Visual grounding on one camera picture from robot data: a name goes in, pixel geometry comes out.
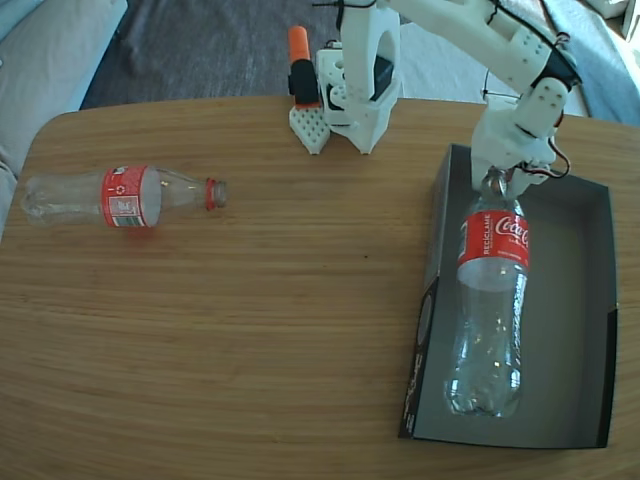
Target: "plastic bottle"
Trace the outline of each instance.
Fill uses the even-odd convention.
[[[224,207],[225,182],[198,181],[151,166],[29,179],[22,209],[37,226],[106,224],[153,227],[166,217]]]
[[[520,316],[529,269],[529,227],[492,169],[461,228],[459,320],[446,382],[453,413],[508,417],[521,396]]]

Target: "coca-cola logo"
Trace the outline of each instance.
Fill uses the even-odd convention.
[[[529,229],[524,228],[511,217],[502,217],[498,220],[498,223],[496,223],[496,233],[498,235],[509,235],[525,247],[529,247]]]

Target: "wood grain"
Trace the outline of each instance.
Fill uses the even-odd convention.
[[[401,101],[368,157],[342,138],[307,155],[289,107],[121,106],[40,133],[21,183],[151,163],[225,178],[231,198],[147,235],[36,229],[13,206],[0,246],[0,478],[639,478],[640,131],[569,117],[558,140],[576,174],[613,190],[610,447],[515,451],[396,438],[431,186],[482,107]]]

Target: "black box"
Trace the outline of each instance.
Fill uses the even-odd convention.
[[[445,401],[458,325],[460,225],[476,195],[469,149],[452,146],[434,187],[434,218],[400,437],[517,448],[607,446],[617,300],[609,189],[575,176],[520,198],[531,270],[522,313],[522,397],[508,418],[455,415]]]

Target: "light blue cushion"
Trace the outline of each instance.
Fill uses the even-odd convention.
[[[0,4],[0,42],[43,0],[9,0]]]

